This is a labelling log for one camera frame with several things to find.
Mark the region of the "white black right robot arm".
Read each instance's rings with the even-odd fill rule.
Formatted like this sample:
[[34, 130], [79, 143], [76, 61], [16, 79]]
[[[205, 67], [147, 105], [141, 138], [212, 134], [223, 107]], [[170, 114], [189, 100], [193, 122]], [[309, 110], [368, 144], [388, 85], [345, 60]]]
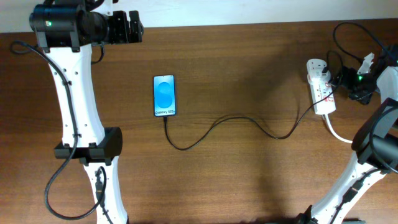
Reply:
[[363, 105], [373, 93], [381, 105], [363, 124], [349, 143], [353, 153], [340, 178], [315, 205], [299, 213], [295, 223], [344, 223], [347, 213], [377, 181], [397, 172], [397, 138], [389, 131], [397, 127], [397, 46], [383, 47], [378, 58], [369, 54], [360, 68], [342, 67], [333, 77], [329, 61], [310, 59], [307, 80], [312, 94], [312, 109], [330, 125], [328, 115], [336, 110], [334, 92], [349, 91], [349, 98]]

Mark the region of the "blue Galaxy smartphone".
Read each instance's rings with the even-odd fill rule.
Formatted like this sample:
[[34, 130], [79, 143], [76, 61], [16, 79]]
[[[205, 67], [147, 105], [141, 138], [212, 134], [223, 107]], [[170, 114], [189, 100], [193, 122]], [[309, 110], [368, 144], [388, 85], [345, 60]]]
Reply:
[[153, 78], [154, 115], [174, 116], [177, 113], [175, 79], [173, 75], [160, 75]]

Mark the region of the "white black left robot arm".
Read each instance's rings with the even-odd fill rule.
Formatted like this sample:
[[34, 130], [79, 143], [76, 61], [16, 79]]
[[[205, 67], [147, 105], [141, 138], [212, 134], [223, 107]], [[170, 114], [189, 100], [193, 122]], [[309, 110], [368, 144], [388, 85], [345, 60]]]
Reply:
[[88, 175], [98, 223], [127, 223], [118, 179], [123, 147], [119, 127], [106, 128], [98, 114], [91, 68], [95, 46], [142, 41], [137, 11], [114, 11], [112, 1], [45, 1], [29, 22], [38, 54], [50, 66], [62, 115], [63, 136], [55, 157], [76, 159]]

